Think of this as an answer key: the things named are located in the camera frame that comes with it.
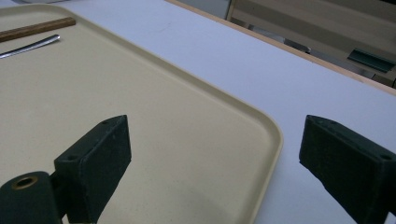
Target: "silver utensil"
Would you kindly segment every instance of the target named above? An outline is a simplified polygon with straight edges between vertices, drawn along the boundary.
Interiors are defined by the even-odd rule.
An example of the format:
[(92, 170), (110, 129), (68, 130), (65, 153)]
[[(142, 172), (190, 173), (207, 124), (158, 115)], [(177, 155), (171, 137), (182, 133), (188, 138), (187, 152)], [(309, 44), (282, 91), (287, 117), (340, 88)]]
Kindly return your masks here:
[(39, 41), (37, 41), (37, 42), (35, 42), (33, 44), (26, 45), (26, 46), (18, 48), (18, 49), (14, 49), (14, 50), (11, 50), (11, 51), (7, 51), (7, 52), (4, 52), (4, 53), (1, 53), (0, 54), (0, 59), (9, 57), (9, 56), (12, 56), (12, 55), (15, 55), (15, 54), (23, 53), (23, 52), (26, 52), (26, 51), (31, 50), (31, 49), (37, 49), (37, 48), (46, 46), (46, 45), (48, 45), (48, 44), (50, 44), (52, 42), (55, 42), (55, 41), (59, 40), (59, 38), (61, 38), (59, 35), (52, 35), (50, 37), (44, 38), (42, 40), (39, 40)]

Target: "beige tray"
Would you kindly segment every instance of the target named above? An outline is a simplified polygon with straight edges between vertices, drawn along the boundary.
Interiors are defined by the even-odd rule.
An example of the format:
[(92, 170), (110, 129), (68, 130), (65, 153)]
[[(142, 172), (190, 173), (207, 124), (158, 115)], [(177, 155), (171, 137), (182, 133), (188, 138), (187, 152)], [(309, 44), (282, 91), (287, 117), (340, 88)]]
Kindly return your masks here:
[(2, 30), (72, 16), (62, 40), (0, 60), (0, 184), (128, 115), (133, 158), (100, 223), (252, 223), (282, 135), (262, 112), (60, 7), (0, 9)]

